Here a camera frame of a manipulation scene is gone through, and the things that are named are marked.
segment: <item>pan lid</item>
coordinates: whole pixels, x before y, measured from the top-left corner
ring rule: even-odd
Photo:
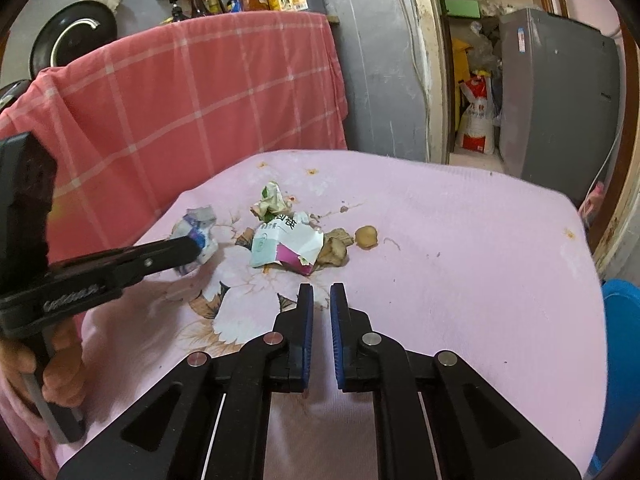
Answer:
[[[50,66],[66,66],[118,37],[116,19],[105,4],[83,0],[60,10],[42,28],[31,49],[31,78]]]

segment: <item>hand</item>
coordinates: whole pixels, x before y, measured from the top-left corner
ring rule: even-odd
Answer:
[[[56,326],[51,343],[56,353],[42,374],[42,395],[47,402],[76,408],[82,404],[86,394],[86,370],[82,362],[82,345],[72,318]],[[33,374],[35,371],[33,352],[20,342],[0,338],[0,367],[22,400],[32,404],[21,374]]]

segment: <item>green box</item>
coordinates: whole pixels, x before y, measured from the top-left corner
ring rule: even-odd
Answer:
[[[477,0],[444,0],[449,16],[461,18],[479,18],[480,6]]]

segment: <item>floor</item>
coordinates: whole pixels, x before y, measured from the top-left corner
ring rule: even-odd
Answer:
[[[479,168],[480,170],[505,173],[504,163],[500,157],[498,149],[494,151],[493,155],[487,155],[485,153],[472,152],[456,146],[453,153],[449,153],[449,164],[451,166]]]

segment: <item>blue bucket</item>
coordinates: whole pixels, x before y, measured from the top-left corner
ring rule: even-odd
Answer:
[[[640,288],[623,280],[602,286],[607,323],[607,402],[589,467],[597,474],[622,444],[640,413]]]

